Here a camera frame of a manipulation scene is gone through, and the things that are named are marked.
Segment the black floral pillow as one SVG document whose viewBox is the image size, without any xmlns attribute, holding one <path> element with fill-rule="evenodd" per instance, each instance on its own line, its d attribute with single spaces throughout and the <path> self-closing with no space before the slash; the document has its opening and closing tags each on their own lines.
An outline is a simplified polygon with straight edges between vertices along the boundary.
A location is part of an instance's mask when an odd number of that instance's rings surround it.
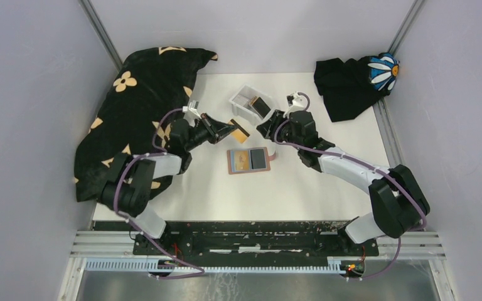
<svg viewBox="0 0 482 301">
<path fill-rule="evenodd" d="M 171 131 L 173 113 L 185 106 L 199 70 L 217 53 L 203 48 L 164 46 L 138 50 L 123 62 L 74 160 L 77 202 L 99 197 L 114 156 L 158 152 Z"/>
</svg>

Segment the aluminium rail frame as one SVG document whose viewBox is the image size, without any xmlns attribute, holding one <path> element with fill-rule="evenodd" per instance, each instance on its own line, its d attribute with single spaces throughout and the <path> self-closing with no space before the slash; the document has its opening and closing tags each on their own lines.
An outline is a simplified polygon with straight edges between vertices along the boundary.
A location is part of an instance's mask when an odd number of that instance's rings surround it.
<svg viewBox="0 0 482 301">
<path fill-rule="evenodd" d="M 446 255 L 435 232 L 356 244 L 344 221 L 172 221 L 169 243 L 157 249 L 123 221 L 95 221 L 78 231 L 58 300 L 76 300 L 87 271 L 138 272 L 151 277 L 204 272 L 264 275 L 339 275 L 364 280 L 368 262 L 394 271 L 399 263 L 424 262 L 434 293 L 454 300 Z"/>
</svg>

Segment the tan leather card holder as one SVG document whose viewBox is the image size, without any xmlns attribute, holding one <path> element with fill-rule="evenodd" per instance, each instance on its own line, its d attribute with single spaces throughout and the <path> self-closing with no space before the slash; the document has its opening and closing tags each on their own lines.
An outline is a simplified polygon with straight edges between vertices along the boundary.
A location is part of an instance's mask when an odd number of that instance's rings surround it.
<svg viewBox="0 0 482 301">
<path fill-rule="evenodd" d="M 227 151 L 228 173 L 234 175 L 267 172 L 271 170 L 270 163 L 275 159 L 277 151 L 267 147 L 230 149 Z"/>
</svg>

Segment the orange credit card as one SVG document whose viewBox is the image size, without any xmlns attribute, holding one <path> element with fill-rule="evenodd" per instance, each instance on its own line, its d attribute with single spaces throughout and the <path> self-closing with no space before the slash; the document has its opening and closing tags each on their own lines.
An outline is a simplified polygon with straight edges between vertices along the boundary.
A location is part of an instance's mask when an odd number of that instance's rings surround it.
<svg viewBox="0 0 482 301">
<path fill-rule="evenodd" d="M 233 173 L 246 172 L 250 170 L 250 157 L 247 150 L 230 151 L 231 171 Z"/>
</svg>

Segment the dark credit card in tray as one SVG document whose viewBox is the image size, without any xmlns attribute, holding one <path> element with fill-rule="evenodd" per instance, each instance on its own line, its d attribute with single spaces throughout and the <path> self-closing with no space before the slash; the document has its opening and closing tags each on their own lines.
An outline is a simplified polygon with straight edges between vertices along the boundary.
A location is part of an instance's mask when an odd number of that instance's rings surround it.
<svg viewBox="0 0 482 301">
<path fill-rule="evenodd" d="M 271 108 L 265 103 L 265 101 L 259 97 L 255 96 L 250 102 L 249 107 L 256 112 L 262 119 L 264 119 L 267 114 L 271 111 Z"/>
</svg>

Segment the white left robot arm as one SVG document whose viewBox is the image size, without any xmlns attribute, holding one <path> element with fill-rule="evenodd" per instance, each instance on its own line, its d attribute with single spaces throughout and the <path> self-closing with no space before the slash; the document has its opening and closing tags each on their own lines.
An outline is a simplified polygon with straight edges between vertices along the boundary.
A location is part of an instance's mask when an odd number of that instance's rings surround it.
<svg viewBox="0 0 482 301">
<path fill-rule="evenodd" d="M 148 246 L 158 255 L 167 254 L 173 245 L 165 234 L 167 222 L 147 204 L 152 199 L 151 185 L 157 178 L 183 174 L 191 163 L 193 149 L 205 142 L 217 144 L 237 130 L 234 124 L 223 123 L 201 114 L 195 124 L 185 119 L 171 123 L 165 150 L 157 153 L 115 156 L 109 168 L 98 202 L 128 220 L 134 229 L 149 236 Z"/>
</svg>

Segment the black cloth with daisy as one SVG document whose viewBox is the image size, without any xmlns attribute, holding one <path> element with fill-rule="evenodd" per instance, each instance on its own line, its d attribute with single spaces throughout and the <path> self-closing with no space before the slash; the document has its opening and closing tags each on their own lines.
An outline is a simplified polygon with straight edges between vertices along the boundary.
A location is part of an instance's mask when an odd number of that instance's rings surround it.
<svg viewBox="0 0 482 301">
<path fill-rule="evenodd" d="M 344 122 L 389 96 L 399 69 L 399 60 L 390 53 L 358 60 L 332 58 L 316 62 L 314 83 L 330 120 Z"/>
</svg>

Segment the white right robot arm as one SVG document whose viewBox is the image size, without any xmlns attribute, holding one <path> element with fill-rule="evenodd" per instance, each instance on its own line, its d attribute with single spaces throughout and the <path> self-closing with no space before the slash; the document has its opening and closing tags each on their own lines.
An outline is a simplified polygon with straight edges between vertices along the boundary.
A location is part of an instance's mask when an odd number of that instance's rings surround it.
<svg viewBox="0 0 482 301">
<path fill-rule="evenodd" d="M 400 238 L 407 231 L 426 227 L 430 206 L 407 166 L 376 166 L 347 154 L 319 136 L 307 111 L 285 114 L 276 110 L 257 131 L 276 144 L 295 148 L 308 168 L 336 176 L 369 196 L 370 213 L 349 221 L 345 234 L 337 239 L 342 254 L 355 255 L 372 238 Z"/>
</svg>

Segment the clear acrylic card tray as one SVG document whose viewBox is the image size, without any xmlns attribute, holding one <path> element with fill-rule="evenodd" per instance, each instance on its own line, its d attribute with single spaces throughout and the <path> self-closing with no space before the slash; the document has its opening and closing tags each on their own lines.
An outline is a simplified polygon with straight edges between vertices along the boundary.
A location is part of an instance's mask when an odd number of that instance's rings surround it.
<svg viewBox="0 0 482 301">
<path fill-rule="evenodd" d="M 228 102 L 234 116 L 245 119 L 253 126 L 265 122 L 271 113 L 279 108 L 271 96 L 250 85 L 243 85 Z"/>
</svg>

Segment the gold credit card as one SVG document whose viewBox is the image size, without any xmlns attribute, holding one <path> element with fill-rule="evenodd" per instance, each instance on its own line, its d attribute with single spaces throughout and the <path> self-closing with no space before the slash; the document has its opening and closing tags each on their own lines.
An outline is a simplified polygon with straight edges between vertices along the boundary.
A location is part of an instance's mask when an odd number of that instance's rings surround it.
<svg viewBox="0 0 482 301">
<path fill-rule="evenodd" d="M 243 144 L 250 137 L 250 134 L 235 119 L 230 119 L 228 123 L 235 127 L 230 136 L 238 143 Z"/>
</svg>

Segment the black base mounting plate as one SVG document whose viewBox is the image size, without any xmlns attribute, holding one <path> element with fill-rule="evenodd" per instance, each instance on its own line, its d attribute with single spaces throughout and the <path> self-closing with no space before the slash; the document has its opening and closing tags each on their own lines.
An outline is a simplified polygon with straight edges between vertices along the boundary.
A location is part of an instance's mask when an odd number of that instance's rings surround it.
<svg viewBox="0 0 482 301">
<path fill-rule="evenodd" d="M 170 221 L 158 244 L 199 267 L 322 267 L 329 257 L 378 256 L 345 236 L 345 221 Z"/>
</svg>

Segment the stack of grey cards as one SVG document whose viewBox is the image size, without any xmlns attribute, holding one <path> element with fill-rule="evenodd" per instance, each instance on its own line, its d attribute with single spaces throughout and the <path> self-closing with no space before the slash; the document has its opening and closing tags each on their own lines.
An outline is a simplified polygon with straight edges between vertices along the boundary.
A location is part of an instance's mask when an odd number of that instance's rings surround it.
<svg viewBox="0 0 482 301">
<path fill-rule="evenodd" d="M 233 102 L 239 107 L 249 108 L 250 98 L 242 94 L 238 94 L 234 97 Z"/>
</svg>

